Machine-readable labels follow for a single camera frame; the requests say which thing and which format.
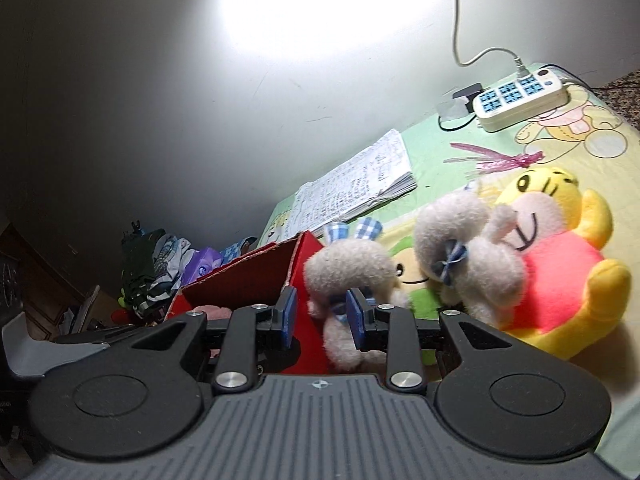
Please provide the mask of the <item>green bean plush toy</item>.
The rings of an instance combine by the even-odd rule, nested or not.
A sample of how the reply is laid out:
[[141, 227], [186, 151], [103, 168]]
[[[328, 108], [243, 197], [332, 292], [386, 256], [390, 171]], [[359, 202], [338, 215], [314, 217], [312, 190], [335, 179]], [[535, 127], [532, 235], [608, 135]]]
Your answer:
[[418, 265], [413, 249], [413, 238], [411, 236], [402, 238], [392, 247], [390, 255], [396, 264], [396, 275], [400, 286], [409, 297], [410, 309], [414, 317], [437, 320], [439, 298]]

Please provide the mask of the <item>white bunny plush checkered ears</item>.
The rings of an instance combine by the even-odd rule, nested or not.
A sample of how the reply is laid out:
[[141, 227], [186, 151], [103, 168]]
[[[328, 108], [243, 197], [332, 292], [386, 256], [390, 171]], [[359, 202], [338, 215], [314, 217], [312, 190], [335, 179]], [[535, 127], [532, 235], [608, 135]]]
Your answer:
[[401, 289], [394, 260], [376, 238], [382, 223], [366, 217], [355, 233], [345, 222], [324, 227], [324, 247], [304, 265], [308, 311], [323, 322], [323, 347], [334, 370], [340, 373], [378, 373], [385, 370], [386, 354], [356, 348], [346, 318], [346, 292], [354, 287], [377, 304], [408, 308], [410, 300]]

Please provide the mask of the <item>white bunny plush blue bow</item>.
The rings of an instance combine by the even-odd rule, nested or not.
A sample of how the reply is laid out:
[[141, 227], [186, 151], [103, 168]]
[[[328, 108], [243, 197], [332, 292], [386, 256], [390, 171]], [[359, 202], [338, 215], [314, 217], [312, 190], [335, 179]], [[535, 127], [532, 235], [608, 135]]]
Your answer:
[[420, 270], [440, 284], [444, 304], [495, 328], [508, 326], [527, 285], [526, 265], [507, 241], [518, 214], [488, 206], [476, 193], [457, 190], [421, 208], [413, 248]]

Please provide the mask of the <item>yellow tiger plush red shirt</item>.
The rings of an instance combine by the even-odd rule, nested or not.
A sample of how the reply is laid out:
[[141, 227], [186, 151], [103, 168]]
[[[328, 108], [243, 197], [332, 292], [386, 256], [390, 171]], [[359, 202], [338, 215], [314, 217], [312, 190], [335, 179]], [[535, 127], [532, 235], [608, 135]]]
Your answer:
[[627, 309], [631, 270], [602, 255], [614, 228], [602, 195], [581, 190], [565, 169], [537, 166], [510, 181], [496, 203], [518, 214], [506, 240], [528, 271], [506, 331], [564, 360], [608, 336]]

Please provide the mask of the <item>pink plush toy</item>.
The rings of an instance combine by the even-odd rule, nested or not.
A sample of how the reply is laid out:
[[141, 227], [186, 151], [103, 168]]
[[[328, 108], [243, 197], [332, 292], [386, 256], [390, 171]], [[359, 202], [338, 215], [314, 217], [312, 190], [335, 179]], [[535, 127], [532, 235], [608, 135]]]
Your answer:
[[198, 306], [192, 310], [193, 313], [205, 315], [209, 321], [228, 320], [231, 318], [232, 311], [228, 308], [211, 306]]

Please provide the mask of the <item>red cardboard box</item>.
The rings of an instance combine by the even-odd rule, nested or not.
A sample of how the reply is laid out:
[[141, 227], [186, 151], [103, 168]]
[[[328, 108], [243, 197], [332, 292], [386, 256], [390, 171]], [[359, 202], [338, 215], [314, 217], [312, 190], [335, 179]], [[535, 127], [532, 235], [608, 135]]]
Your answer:
[[308, 312], [309, 295], [304, 283], [304, 264], [322, 244], [311, 232], [303, 232], [281, 243], [270, 243], [248, 252], [183, 286], [171, 301], [166, 320], [199, 306], [234, 310], [250, 304], [274, 304], [286, 285], [297, 290], [293, 336], [300, 345], [295, 364], [285, 371], [292, 375], [326, 375], [331, 365], [323, 347], [323, 322]]

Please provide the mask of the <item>pile of clothes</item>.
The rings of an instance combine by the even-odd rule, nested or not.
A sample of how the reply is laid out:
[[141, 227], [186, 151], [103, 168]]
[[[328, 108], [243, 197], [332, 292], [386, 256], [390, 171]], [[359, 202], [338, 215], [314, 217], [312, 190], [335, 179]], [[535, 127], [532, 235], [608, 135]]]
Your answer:
[[181, 287], [194, 247], [164, 229], [145, 231], [140, 221], [122, 234], [120, 246], [124, 262], [119, 305], [134, 324], [160, 322]]

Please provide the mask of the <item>handwritten paper notebook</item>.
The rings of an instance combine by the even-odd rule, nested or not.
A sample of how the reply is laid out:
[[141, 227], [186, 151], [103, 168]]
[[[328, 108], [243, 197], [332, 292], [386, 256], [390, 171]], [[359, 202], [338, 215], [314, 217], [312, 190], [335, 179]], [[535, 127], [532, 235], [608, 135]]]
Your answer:
[[281, 234], [317, 232], [332, 221], [349, 222], [416, 188], [410, 157], [395, 129], [294, 195]]

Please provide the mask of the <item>pink ribbon tassel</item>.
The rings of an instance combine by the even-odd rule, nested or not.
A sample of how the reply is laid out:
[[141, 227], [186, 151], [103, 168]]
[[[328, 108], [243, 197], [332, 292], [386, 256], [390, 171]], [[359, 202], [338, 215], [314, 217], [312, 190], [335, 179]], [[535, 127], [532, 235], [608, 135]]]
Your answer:
[[526, 169], [544, 159], [543, 151], [509, 155], [492, 148], [469, 143], [451, 142], [450, 146], [455, 150], [464, 151], [465, 155], [446, 158], [444, 163], [474, 162], [477, 174], [496, 174], [514, 169]]

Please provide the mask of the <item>black charger adapter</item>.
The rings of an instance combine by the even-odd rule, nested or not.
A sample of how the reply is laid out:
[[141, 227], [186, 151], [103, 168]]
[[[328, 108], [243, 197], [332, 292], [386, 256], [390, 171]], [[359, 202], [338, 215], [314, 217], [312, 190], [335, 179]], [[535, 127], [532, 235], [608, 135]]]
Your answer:
[[436, 110], [439, 128], [445, 132], [455, 132], [471, 125], [476, 118], [473, 100], [483, 90], [483, 86], [476, 82], [455, 91], [447, 101], [438, 104]]

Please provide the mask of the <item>white blue power strip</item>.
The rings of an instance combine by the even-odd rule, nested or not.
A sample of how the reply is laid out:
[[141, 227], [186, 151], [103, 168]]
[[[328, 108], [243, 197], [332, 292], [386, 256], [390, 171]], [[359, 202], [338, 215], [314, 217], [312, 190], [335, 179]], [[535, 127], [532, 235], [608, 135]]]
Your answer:
[[497, 132], [555, 110], [570, 102], [558, 75], [541, 68], [480, 92], [472, 101], [473, 113], [487, 132]]

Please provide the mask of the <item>patterned brown cloth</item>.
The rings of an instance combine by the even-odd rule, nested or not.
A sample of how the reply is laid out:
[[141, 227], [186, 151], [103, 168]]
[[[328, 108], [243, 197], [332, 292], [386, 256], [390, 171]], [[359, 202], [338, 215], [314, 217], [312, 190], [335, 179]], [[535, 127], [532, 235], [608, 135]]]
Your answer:
[[640, 126], [640, 70], [606, 84], [601, 90], [601, 98], [622, 115], [634, 128]]

